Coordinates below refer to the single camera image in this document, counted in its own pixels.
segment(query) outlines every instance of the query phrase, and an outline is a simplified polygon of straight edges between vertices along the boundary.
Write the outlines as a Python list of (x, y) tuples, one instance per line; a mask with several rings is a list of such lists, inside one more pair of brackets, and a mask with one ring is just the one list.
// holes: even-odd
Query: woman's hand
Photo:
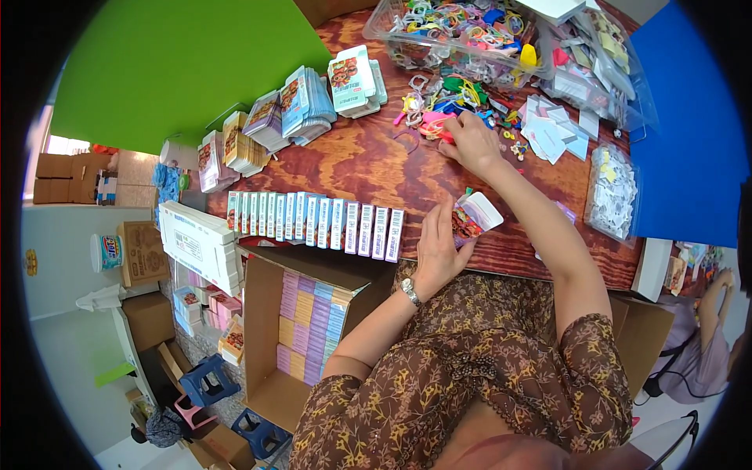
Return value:
[(418, 241), (418, 268), (413, 276), (413, 290), (421, 302), (433, 297), (467, 266), (475, 240), (457, 252), (452, 234), (454, 202), (447, 197), (423, 219)]
[(506, 162), (499, 152), (499, 135), (488, 129), (483, 120), (470, 111), (444, 121), (444, 129), (451, 132), (455, 144), (441, 141), (438, 150), (455, 159), (475, 176), (485, 180), (500, 162)]

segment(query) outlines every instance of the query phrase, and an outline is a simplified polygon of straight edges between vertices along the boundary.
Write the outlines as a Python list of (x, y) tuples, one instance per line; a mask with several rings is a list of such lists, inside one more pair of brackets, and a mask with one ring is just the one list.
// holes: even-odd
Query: floral pattern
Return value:
[[(400, 263), (393, 290), (414, 268)], [(551, 284), (461, 274), (365, 381), (311, 390), (290, 468), (430, 468), (476, 396), (515, 432), (571, 452), (623, 444), (632, 403), (611, 322), (582, 317), (561, 344), (555, 331)]]

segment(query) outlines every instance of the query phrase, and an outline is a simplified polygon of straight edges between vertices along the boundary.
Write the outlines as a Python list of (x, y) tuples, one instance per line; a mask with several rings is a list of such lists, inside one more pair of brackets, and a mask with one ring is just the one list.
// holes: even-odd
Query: woman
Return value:
[[(723, 303), (716, 312), (717, 299), (724, 288)], [(729, 350), (723, 324), (733, 296), (734, 273), (729, 268), (718, 273), (700, 300), (697, 315), (694, 299), (660, 296), (658, 302), (676, 318), (663, 351), (642, 386), (650, 397), (665, 393), (678, 403), (693, 405), (722, 393), (747, 335), (742, 333)]]
[(444, 127), (456, 146), (439, 149), (507, 202), (553, 289), (511, 277), (455, 277), (475, 243), (457, 252), (452, 201), (437, 205), (423, 221), (417, 269), (398, 271), (399, 281), (411, 281), (326, 363), (290, 468), (571, 468), (570, 453), (629, 437), (632, 405), (611, 306), (585, 243), (501, 157), (497, 134), (479, 117), (463, 112)]

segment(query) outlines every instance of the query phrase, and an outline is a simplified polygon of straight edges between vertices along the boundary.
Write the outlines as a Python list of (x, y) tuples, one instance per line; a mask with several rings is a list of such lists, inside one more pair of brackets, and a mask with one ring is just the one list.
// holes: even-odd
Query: wood grain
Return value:
[[(357, 11), (324, 23), (317, 29), (319, 36), (332, 54), (358, 44), (368, 46), (368, 54), (378, 59), (389, 93), (389, 103), (376, 114), (357, 120), (339, 117), (332, 131), (322, 135), (306, 147), (291, 146), (278, 153), (279, 161), (272, 161), (261, 173), (241, 179), (231, 189), (245, 191), (312, 191), (333, 198), (355, 199), (406, 211), (403, 229), (402, 256), (416, 259), (416, 246), (420, 238), (420, 224), (424, 215), (447, 193), (460, 197), (467, 186), (483, 192), (501, 211), (505, 222), (483, 235), (475, 248), (469, 268), (513, 276), (550, 279), (542, 262), (534, 257), (535, 250), (524, 229), (509, 207), (489, 187), (454, 161), (449, 161), (436, 149), (436, 141), (420, 139), (420, 145), (407, 154), (409, 135), (393, 135), (405, 128), (404, 123), (394, 126), (392, 121), (402, 109), (402, 96), (410, 88), (408, 81), (417, 71), (396, 67), (380, 41), (366, 41), (361, 34), (371, 11)], [(625, 27), (631, 32), (636, 25), (623, 15)], [(515, 108), (519, 108), (530, 93), (526, 87), (514, 95)], [(578, 110), (564, 104), (573, 120)], [(620, 140), (614, 138), (614, 127), (601, 121), (600, 140), (617, 144), (629, 152), (628, 134)], [(589, 151), (596, 148), (591, 141)], [(616, 290), (632, 286), (639, 261), (642, 240), (631, 249), (591, 229), (583, 223), (587, 196), (590, 161), (582, 162), (565, 153), (556, 165), (543, 161), (528, 152), (524, 162), (518, 162), (511, 151), (505, 158), (546, 196), (570, 208), (578, 215), (576, 227), (590, 248), (603, 273), (606, 285)], [(218, 217), (226, 214), (227, 193), (208, 195), (209, 212)]]

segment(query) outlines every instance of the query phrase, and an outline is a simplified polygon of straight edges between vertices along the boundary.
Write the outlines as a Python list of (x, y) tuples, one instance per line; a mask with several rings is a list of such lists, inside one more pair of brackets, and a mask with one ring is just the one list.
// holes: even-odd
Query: black cable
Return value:
[[(694, 393), (692, 393), (692, 389), (690, 389), (690, 383), (689, 383), (689, 382), (687, 381), (687, 378), (686, 378), (686, 377), (684, 376), (684, 374), (682, 374), (681, 372), (676, 372), (676, 371), (663, 371), (663, 373), (664, 373), (664, 374), (676, 374), (676, 375), (678, 375), (679, 377), (681, 377), (681, 380), (683, 380), (683, 381), (684, 381), (684, 385), (686, 385), (686, 386), (687, 386), (687, 392), (689, 392), (689, 393), (690, 393), (690, 395), (691, 395), (691, 396), (693, 396), (693, 397), (695, 397), (696, 399), (706, 399), (706, 398), (710, 398), (710, 397), (712, 397), (712, 396), (720, 395), (721, 393), (723, 393), (723, 392), (725, 392), (725, 391), (726, 391), (726, 389), (723, 389), (723, 390), (721, 390), (720, 392), (712, 393), (712, 394), (710, 394), (710, 395), (695, 395)], [(650, 374), (650, 376), (648, 376), (648, 378), (653, 378), (653, 377), (655, 377), (655, 376), (656, 376), (657, 374), (660, 374), (660, 372), (655, 372), (654, 374)], [(642, 406), (642, 405), (644, 405), (645, 403), (647, 403), (647, 401), (648, 401), (648, 400), (649, 400), (650, 398), (651, 398), (651, 397), (650, 397), (650, 396), (648, 396), (648, 398), (647, 398), (647, 399), (645, 399), (645, 401), (644, 401), (644, 402), (642, 402), (642, 403), (639, 403), (639, 404), (638, 404), (638, 403), (635, 403), (635, 406)]]

